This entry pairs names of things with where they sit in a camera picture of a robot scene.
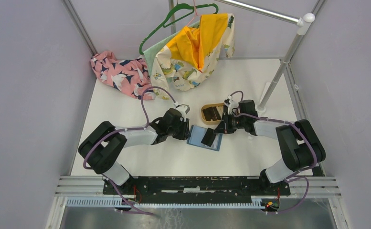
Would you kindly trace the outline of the teal card holder wallet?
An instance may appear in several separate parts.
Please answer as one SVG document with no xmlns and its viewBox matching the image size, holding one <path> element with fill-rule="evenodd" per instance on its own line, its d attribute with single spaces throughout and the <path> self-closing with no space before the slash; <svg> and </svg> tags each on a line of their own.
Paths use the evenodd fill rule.
<svg viewBox="0 0 371 229">
<path fill-rule="evenodd" d="M 187 144 L 213 151 L 220 151 L 222 137 L 222 134 L 216 134 L 211 128 L 192 125 L 191 135 L 187 140 Z"/>
</svg>

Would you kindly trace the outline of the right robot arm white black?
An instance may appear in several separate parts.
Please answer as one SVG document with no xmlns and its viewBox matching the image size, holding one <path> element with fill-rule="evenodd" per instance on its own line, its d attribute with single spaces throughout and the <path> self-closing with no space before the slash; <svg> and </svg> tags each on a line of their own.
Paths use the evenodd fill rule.
<svg viewBox="0 0 371 229">
<path fill-rule="evenodd" d="M 278 141 L 281 159 L 264 169 L 259 177 L 258 187 L 265 195 L 276 191 L 280 182 L 312 169 L 326 158 L 325 149 L 307 119 L 288 122 L 259 117 L 253 100 L 236 103 L 229 97 L 224 101 L 222 119 L 214 132 L 232 134 L 239 129 Z"/>
</svg>

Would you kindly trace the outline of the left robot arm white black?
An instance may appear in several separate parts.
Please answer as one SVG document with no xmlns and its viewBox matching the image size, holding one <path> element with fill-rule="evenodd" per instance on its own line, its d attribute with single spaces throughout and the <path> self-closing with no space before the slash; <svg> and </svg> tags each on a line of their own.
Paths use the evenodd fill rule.
<svg viewBox="0 0 371 229">
<path fill-rule="evenodd" d="M 117 162 L 121 151 L 132 146 L 160 144 L 169 137 L 187 140 L 191 135 L 190 120 L 186 117 L 189 110 L 188 105 L 178 105 L 146 127 L 118 128 L 109 121 L 102 122 L 78 147 L 84 167 L 113 181 L 120 194 L 128 194 L 133 182 L 130 173 Z"/>
</svg>

